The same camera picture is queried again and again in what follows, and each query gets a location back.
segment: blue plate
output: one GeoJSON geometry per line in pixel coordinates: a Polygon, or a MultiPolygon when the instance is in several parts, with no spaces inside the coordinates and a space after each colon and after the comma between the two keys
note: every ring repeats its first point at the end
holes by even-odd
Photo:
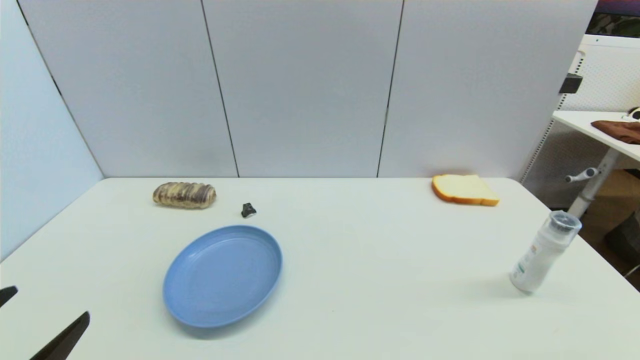
{"type": "Polygon", "coordinates": [[[245,225],[222,227],[173,260],[164,278],[164,303],[182,323],[221,327],[260,307],[281,271],[282,253],[269,233],[245,225]]]}

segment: slice of bread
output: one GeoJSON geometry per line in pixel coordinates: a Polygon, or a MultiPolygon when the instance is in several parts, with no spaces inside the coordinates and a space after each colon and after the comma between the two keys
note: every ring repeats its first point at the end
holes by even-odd
{"type": "Polygon", "coordinates": [[[498,195],[478,175],[438,175],[431,182],[433,192],[444,201],[496,206],[498,195]]]}

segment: white bottle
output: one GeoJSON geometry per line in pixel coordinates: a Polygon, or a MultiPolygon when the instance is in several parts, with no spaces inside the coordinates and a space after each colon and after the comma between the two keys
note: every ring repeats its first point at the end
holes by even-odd
{"type": "Polygon", "coordinates": [[[551,212],[529,250],[514,266],[509,276],[513,285],[522,291],[536,291],[554,261],[569,247],[581,227],[577,217],[564,211],[551,212]]]}

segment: clear cap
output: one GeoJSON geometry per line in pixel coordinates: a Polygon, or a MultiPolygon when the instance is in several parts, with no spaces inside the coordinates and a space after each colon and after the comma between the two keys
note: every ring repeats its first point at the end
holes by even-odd
{"type": "Polygon", "coordinates": [[[559,242],[568,245],[578,234],[578,231],[582,229],[582,223],[577,217],[558,210],[549,214],[544,227],[555,233],[555,237],[559,242]]]}

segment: bottle label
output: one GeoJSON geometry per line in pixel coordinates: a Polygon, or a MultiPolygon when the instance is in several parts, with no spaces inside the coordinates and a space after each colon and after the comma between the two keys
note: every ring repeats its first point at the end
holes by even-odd
{"type": "Polygon", "coordinates": [[[524,254],[524,256],[522,256],[522,258],[516,263],[516,266],[514,267],[513,273],[512,273],[512,276],[514,279],[517,279],[520,276],[524,275],[524,273],[527,271],[527,267],[529,266],[529,262],[531,262],[531,259],[533,259],[533,257],[537,253],[538,253],[538,248],[534,241],[534,243],[531,244],[531,247],[529,248],[527,253],[524,254]]]}

